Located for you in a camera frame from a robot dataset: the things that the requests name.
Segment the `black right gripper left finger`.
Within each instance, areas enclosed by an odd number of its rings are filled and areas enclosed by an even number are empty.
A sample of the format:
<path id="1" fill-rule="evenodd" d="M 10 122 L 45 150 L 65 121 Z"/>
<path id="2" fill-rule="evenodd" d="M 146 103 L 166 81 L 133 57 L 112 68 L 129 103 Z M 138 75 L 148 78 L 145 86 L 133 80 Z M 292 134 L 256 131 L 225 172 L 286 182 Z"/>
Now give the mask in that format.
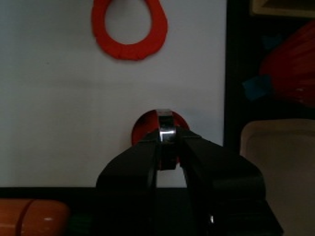
<path id="1" fill-rule="evenodd" d="M 94 236 L 152 236 L 158 134 L 148 133 L 98 175 Z"/>

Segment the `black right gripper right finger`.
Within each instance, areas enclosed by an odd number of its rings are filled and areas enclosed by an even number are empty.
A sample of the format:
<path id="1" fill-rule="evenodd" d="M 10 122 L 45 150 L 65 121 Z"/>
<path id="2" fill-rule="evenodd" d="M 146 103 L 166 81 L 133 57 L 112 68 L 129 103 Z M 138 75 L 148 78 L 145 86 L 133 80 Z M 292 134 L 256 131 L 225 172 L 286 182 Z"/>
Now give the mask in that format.
<path id="1" fill-rule="evenodd" d="M 282 236 L 258 168 L 192 131 L 177 130 L 196 236 Z"/>

